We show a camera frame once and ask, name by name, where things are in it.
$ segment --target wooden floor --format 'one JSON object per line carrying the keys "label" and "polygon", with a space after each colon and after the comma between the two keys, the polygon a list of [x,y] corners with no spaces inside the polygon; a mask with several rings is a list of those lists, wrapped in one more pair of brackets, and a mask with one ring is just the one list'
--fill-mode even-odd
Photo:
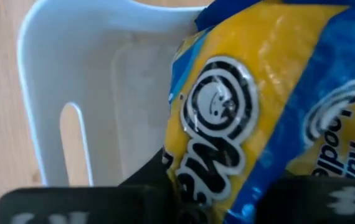
{"label": "wooden floor", "polygon": [[[161,6],[198,6],[210,0],[141,1]],[[18,30],[33,3],[34,0],[0,0],[0,196],[18,187],[40,185],[16,63]],[[61,129],[70,181],[85,185],[83,151],[76,150],[81,147],[79,127],[72,108],[62,113]]]}

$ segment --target black object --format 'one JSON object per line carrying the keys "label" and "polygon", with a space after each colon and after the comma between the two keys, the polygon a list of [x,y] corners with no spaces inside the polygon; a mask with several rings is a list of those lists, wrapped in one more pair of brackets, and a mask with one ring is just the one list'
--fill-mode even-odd
{"label": "black object", "polygon": [[[0,224],[175,223],[174,193],[161,161],[159,151],[119,187],[10,192],[0,199]],[[285,177],[261,199],[255,222],[355,223],[355,179]]]}

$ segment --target white plastic chair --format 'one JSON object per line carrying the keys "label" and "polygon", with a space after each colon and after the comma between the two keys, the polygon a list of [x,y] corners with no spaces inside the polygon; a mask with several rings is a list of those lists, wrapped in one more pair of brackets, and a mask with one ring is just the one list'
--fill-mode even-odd
{"label": "white plastic chair", "polygon": [[170,63],[202,7],[40,0],[23,22],[18,66],[48,186],[67,186],[60,114],[80,117],[90,185],[116,185],[162,146]]}

